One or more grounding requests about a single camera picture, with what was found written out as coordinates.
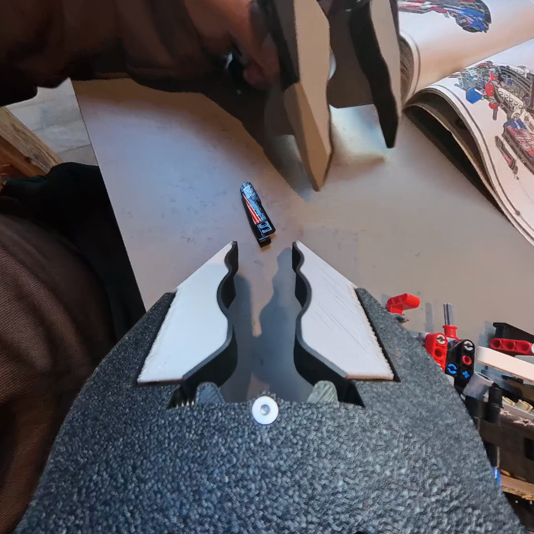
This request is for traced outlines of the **person's brown shirt torso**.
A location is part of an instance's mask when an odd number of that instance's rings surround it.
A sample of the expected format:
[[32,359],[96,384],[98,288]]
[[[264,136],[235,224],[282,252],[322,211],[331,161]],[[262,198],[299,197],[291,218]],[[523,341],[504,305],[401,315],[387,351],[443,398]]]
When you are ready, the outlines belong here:
[[19,523],[72,402],[116,342],[78,251],[1,199],[1,533]]

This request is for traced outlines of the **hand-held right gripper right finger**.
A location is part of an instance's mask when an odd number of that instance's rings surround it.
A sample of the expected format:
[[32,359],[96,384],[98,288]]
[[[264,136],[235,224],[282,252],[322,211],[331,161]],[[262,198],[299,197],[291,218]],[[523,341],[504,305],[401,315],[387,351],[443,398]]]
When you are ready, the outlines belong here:
[[293,242],[291,260],[302,308],[294,346],[299,374],[310,384],[394,380],[357,286],[301,241]]

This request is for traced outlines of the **person's left forearm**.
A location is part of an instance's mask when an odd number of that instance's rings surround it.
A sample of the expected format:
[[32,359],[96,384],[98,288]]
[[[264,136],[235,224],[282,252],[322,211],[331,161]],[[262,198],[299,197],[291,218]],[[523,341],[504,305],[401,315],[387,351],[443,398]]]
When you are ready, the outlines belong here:
[[1,1],[1,106],[66,79],[193,88],[222,63],[184,1]]

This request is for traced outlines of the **black garment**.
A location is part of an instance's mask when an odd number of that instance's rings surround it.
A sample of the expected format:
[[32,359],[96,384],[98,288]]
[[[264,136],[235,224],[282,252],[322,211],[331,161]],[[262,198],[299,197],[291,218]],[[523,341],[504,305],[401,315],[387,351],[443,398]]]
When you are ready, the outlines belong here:
[[66,162],[45,175],[6,178],[1,213],[29,219],[79,256],[102,286],[116,341],[143,317],[146,309],[99,167]]

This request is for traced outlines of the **partly built toy brick car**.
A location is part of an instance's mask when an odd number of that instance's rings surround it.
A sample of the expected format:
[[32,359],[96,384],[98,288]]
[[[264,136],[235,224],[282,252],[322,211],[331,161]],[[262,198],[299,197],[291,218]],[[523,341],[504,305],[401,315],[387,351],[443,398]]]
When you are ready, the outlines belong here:
[[462,398],[502,490],[533,508],[533,335],[494,323],[489,347],[477,347],[458,336],[451,304],[443,315],[441,330],[416,340]]

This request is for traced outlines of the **person's left hand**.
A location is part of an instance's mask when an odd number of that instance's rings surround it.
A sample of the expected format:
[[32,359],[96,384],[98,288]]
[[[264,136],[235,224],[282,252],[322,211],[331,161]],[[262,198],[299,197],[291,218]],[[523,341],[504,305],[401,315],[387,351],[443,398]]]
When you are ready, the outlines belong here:
[[252,1],[184,1],[203,47],[222,55],[236,45],[249,61],[245,81],[265,89],[277,80],[279,64],[276,48],[253,22]]

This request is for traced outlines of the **grey desk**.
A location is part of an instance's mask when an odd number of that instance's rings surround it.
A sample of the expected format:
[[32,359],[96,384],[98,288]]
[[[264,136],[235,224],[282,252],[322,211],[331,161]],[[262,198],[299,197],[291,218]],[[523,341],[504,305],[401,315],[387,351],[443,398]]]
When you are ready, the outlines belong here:
[[[263,138],[263,103],[231,84],[216,88],[222,106],[125,79],[74,90],[146,308],[238,243],[239,356],[227,399],[310,392],[293,363],[297,240],[382,303],[421,297],[413,330],[443,324],[448,302],[459,333],[479,344],[493,322],[533,333],[533,246],[409,120],[386,150],[370,106],[332,110],[333,163],[314,192],[293,138]],[[264,248],[244,182],[276,228]]]

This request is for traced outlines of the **open instruction booklet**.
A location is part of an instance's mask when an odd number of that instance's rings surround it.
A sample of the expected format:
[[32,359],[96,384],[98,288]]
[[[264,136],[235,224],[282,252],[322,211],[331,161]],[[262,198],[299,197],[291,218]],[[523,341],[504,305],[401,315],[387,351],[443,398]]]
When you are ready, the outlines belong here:
[[448,132],[533,244],[533,1],[398,1],[406,111]]

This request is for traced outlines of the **black striped toy brick panel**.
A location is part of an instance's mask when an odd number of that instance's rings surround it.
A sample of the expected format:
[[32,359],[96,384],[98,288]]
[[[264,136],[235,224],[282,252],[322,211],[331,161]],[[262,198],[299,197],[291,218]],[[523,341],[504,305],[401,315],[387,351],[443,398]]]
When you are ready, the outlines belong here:
[[276,228],[266,213],[257,191],[250,182],[244,182],[240,188],[241,200],[251,230],[257,240],[262,235],[272,235]]

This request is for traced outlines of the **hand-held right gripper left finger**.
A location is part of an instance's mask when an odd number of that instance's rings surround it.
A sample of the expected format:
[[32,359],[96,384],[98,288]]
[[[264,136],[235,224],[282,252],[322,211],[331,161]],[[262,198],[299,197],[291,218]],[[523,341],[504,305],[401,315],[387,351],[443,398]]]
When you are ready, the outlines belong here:
[[236,296],[238,258],[238,244],[232,241],[176,288],[138,375],[139,385],[216,381],[201,375],[230,349],[228,310]]

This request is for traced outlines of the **wooden plank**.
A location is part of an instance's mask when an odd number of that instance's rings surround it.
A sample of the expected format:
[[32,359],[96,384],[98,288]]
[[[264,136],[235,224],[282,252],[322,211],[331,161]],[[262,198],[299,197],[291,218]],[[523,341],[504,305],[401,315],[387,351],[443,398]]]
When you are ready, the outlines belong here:
[[43,176],[62,159],[6,107],[1,108],[1,183]]

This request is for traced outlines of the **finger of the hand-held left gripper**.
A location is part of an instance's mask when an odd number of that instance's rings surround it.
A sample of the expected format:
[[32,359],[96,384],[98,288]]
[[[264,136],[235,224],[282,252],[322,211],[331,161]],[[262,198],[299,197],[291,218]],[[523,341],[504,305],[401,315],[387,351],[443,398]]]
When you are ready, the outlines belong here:
[[284,106],[312,188],[325,181],[332,143],[327,85],[330,79],[330,25],[317,1],[293,1],[298,80],[284,90]]
[[403,106],[397,1],[356,2],[350,15],[350,36],[385,145],[391,149]]

